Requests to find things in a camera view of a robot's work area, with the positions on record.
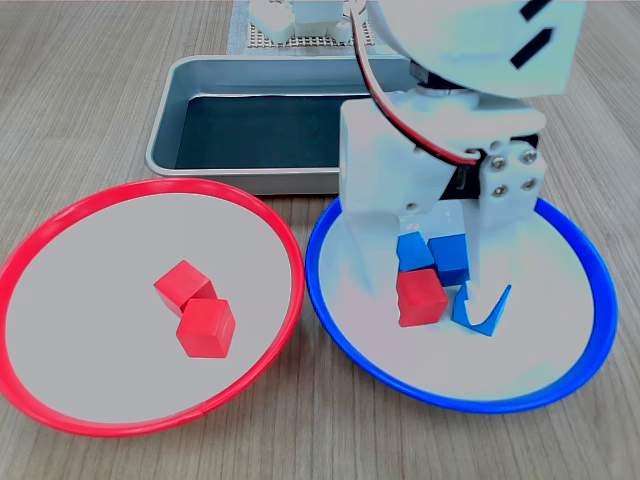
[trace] metal tray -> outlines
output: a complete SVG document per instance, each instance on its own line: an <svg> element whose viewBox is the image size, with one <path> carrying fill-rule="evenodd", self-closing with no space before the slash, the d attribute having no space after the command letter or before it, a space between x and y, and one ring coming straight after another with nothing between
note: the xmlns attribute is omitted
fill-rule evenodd
<svg viewBox="0 0 640 480"><path fill-rule="evenodd" d="M372 56L386 91L415 86L401 56ZM146 152L147 166L166 177L202 177L255 195L335 194L338 166L309 168L177 168L189 102L200 97L367 95L353 56L194 56L169 70Z"/></svg>

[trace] cube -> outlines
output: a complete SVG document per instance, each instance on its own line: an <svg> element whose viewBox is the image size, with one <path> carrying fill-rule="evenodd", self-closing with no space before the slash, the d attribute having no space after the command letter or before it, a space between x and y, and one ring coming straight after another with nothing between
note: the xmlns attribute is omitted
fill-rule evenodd
<svg viewBox="0 0 640 480"><path fill-rule="evenodd" d="M154 284L169 309L181 316L192 298L218 298L211 280L183 260Z"/></svg>
<svg viewBox="0 0 640 480"><path fill-rule="evenodd" d="M352 35L351 20L342 19L339 23L327 27L327 36L338 43L347 43L351 40Z"/></svg>
<svg viewBox="0 0 640 480"><path fill-rule="evenodd" d="M443 287L462 285L469 280L469 254L465 234L432 238L428 246Z"/></svg>
<svg viewBox="0 0 640 480"><path fill-rule="evenodd" d="M447 305L449 298L433 269L401 272L398 275L401 327L437 323Z"/></svg>
<svg viewBox="0 0 640 480"><path fill-rule="evenodd" d="M287 43L294 35L293 13L286 5L268 0L252 1L249 21L273 43Z"/></svg>
<svg viewBox="0 0 640 480"><path fill-rule="evenodd" d="M235 329L228 301L194 298L187 302L176 336L189 357L225 358Z"/></svg>
<svg viewBox="0 0 640 480"><path fill-rule="evenodd" d="M420 232L408 233L398 238L398 260L401 272L429 268L434 264L431 250Z"/></svg>

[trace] robotic arm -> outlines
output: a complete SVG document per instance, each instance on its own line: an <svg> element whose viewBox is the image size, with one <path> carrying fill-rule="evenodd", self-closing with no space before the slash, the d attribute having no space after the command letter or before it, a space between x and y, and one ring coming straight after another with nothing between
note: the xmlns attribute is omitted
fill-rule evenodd
<svg viewBox="0 0 640 480"><path fill-rule="evenodd" d="M509 250L546 172L537 150L544 115L520 99L565 91L586 3L369 0L376 33L411 60L416 77L414 89L390 95L375 81L357 8L349 3L356 55L373 97L345 102L341 118L345 243L363 285L397 315L401 224L424 231L420 224L428 219L433 237L447 235L446 215L432 210L456 199L471 296L491 290L494 297L517 274ZM492 248L504 260L492 259L487 276L480 252Z"/></svg>

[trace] blue rim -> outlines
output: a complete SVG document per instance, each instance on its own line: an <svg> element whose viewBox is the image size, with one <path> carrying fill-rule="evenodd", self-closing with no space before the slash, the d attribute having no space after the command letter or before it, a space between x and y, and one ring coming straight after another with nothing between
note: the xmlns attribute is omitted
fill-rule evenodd
<svg viewBox="0 0 640 480"><path fill-rule="evenodd" d="M408 385L387 374L365 358L344 337L331 318L324 302L319 279L320 251L333 222L342 213L336 199L324 212L309 240L306 255L307 287L311 302L329 335L361 368L399 392L439 407L469 413L515 413L540 408L561 400L587 383L604 364L616 335L618 304L611 275L591 241L562 212L543 199L538 199L536 212L547 220L571 245L589 278L593 295L594 322L591 337L576 364L551 385L516 398L497 401L470 401L435 395Z"/></svg>

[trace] wood grain surface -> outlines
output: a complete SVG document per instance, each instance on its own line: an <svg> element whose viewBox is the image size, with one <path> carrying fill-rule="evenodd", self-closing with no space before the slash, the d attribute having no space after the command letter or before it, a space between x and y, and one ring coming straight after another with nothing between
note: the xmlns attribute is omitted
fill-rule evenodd
<svg viewBox="0 0 640 480"><path fill-rule="evenodd" d="M38 224L144 165L169 65L225 51L232 4L0 3L0 259ZM588 10L567 95L548 117L544 196L600 249L616 282L612 355L535 412L471 416L411 400L336 347L308 301L282 356L200 421L94 439L0 399L0 479L640 478L640 4ZM272 199L302 248L330 199Z"/></svg>

